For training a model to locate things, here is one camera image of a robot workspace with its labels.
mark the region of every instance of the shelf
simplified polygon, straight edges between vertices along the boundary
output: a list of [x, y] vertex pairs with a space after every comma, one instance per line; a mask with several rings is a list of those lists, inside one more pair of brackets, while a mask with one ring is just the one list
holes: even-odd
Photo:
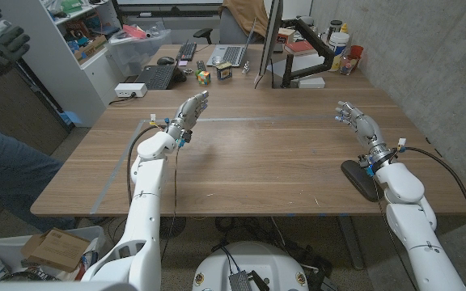
[[102, 0], [100, 2], [100, 4], [97, 4], [97, 5], [89, 5], [89, 6], [82, 6], [82, 9], [80, 11], [75, 11], [73, 13], [69, 13], [68, 15], [70, 17], [65, 17], [65, 18], [61, 18], [61, 19], [57, 19], [55, 21], [53, 21], [55, 23], [55, 25], [59, 25], [61, 23], [64, 23], [66, 21], [70, 21], [72, 19], [76, 19], [77, 17], [79, 17], [80, 15], [83, 15], [84, 13], [87, 13], [89, 11], [92, 11], [94, 10], [96, 7], [98, 6], [101, 6], [102, 4], [105, 4], [109, 2], [109, 0]]

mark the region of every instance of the monitor arm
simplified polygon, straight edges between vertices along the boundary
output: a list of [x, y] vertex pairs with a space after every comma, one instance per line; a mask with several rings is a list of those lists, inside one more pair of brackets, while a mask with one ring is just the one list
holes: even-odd
[[296, 78], [302, 78], [330, 70], [333, 63], [334, 53], [318, 36], [315, 34], [301, 19], [293, 19], [289, 22], [289, 25], [294, 25], [294, 28], [308, 41], [309, 44], [317, 51], [320, 57], [324, 57], [323, 64], [314, 65], [312, 67], [292, 71], [292, 62], [294, 60], [294, 54], [287, 54], [285, 72], [282, 79], [282, 88], [290, 86], [290, 81]]
[[169, 125], [141, 142], [131, 167], [136, 184], [125, 231], [116, 246], [84, 274], [82, 281], [125, 282], [140, 291], [160, 290], [159, 219], [167, 154], [189, 142], [190, 129], [206, 109], [208, 92], [186, 100]]
[[386, 217], [393, 232], [408, 252], [420, 290], [461, 290], [465, 286], [434, 230], [436, 216], [424, 197], [422, 182], [401, 162], [393, 162], [394, 151], [387, 148], [377, 123], [349, 102], [339, 102], [336, 120], [349, 125], [368, 155], [360, 165], [373, 178], [387, 184]]

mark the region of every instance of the white power strip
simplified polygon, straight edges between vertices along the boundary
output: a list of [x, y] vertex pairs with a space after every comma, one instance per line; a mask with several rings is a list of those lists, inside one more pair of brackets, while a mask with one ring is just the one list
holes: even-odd
[[130, 97], [133, 92], [136, 97], [143, 97], [146, 94], [146, 85], [144, 83], [120, 83], [114, 88], [118, 97]]

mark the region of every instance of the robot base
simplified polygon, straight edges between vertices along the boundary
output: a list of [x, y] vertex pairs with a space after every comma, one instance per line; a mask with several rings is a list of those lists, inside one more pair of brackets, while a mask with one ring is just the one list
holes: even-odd
[[[308, 290], [306, 279], [299, 283], [299, 279], [305, 278], [305, 273], [295, 259], [279, 248], [263, 242], [235, 242], [225, 246], [231, 253], [233, 259], [239, 265], [240, 271], [247, 273], [255, 271], [265, 282], [270, 290]], [[237, 273], [235, 263], [232, 259], [231, 270]], [[200, 275], [201, 283], [196, 282]], [[226, 253], [216, 250], [213, 254], [202, 261], [195, 272], [193, 291], [219, 291], [231, 290], [228, 277], [230, 267]], [[250, 280], [251, 290], [259, 290], [255, 282]]]

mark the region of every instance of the desk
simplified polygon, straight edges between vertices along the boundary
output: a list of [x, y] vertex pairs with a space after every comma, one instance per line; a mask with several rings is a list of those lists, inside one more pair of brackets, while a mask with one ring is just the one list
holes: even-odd
[[[152, 60], [175, 56], [179, 47], [165, 45]], [[188, 67], [196, 69], [196, 61], [206, 62], [213, 49], [212, 45], [197, 52]], [[199, 85], [190, 75], [174, 90], [149, 91], [144, 98], [109, 106], [32, 212], [126, 215], [125, 166], [131, 139], [148, 126], [151, 113], [159, 120], [172, 118], [182, 102], [203, 90], [210, 92], [209, 107], [193, 128], [191, 143], [179, 153], [179, 216], [379, 214], [379, 206], [365, 200], [341, 172], [343, 161], [365, 152], [353, 131], [333, 119], [339, 100], [350, 101], [372, 116], [389, 146], [407, 137], [407, 146], [436, 154], [388, 95], [374, 88], [360, 71], [350, 76], [323, 72], [326, 87], [319, 90], [271, 89], [268, 71], [253, 89], [261, 49], [262, 45], [249, 46], [248, 76], [235, 68], [233, 78], [219, 81], [211, 70], [208, 86]], [[145, 138], [154, 133], [151, 130]], [[174, 212], [175, 154], [169, 160], [162, 215]], [[415, 152], [400, 154], [400, 161], [424, 183], [436, 213], [466, 213], [457, 184], [435, 161]]]

